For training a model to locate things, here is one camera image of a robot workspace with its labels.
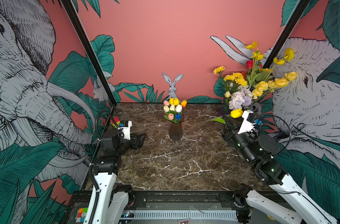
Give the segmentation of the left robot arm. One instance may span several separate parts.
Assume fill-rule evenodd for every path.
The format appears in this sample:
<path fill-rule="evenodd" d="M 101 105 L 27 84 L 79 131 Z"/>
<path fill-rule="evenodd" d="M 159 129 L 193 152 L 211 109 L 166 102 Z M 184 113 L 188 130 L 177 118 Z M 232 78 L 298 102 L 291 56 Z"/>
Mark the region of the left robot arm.
<path fill-rule="evenodd" d="M 134 203 L 129 184 L 115 187 L 121 157 L 129 150 L 143 147 L 146 134 L 131 134 L 129 129 L 106 131 L 101 140 L 102 155 L 90 165 L 89 177 L 93 191 L 84 219 L 85 224 L 117 224 L 123 210 Z"/>

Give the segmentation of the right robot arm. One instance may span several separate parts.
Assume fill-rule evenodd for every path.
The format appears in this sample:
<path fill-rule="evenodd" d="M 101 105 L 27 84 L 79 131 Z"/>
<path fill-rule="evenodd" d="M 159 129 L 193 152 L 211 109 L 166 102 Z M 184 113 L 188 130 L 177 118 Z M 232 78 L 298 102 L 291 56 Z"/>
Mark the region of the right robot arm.
<path fill-rule="evenodd" d="M 256 129 L 259 115 L 248 110 L 238 118 L 222 116 L 224 140 L 251 163 L 253 173 L 291 206 L 291 209 L 266 198 L 242 184 L 233 194 L 237 207 L 257 209 L 281 224 L 340 224 L 340 219 L 327 213 L 304 190 L 274 157 L 281 151 L 277 142 Z"/>

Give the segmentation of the brown ribbed glass vase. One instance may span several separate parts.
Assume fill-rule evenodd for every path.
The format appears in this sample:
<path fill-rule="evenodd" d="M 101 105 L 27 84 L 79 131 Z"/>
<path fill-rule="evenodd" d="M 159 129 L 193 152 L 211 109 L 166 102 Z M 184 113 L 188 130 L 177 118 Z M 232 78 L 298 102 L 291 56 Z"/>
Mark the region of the brown ribbed glass vase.
<path fill-rule="evenodd" d="M 178 123 L 171 122 L 169 127 L 169 137 L 171 140 L 178 141 L 183 136 L 182 123 L 184 119 L 181 119 Z"/>

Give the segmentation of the orange yellow tulip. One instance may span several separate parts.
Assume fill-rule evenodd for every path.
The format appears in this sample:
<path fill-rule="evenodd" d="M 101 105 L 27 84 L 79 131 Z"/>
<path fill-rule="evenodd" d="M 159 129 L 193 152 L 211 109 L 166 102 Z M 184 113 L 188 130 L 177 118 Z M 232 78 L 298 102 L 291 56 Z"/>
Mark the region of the orange yellow tulip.
<path fill-rule="evenodd" d="M 181 104 L 180 104 L 183 108 L 185 108 L 186 107 L 186 105 L 187 105 L 187 101 L 186 100 L 183 100 L 182 102 L 181 102 Z"/>

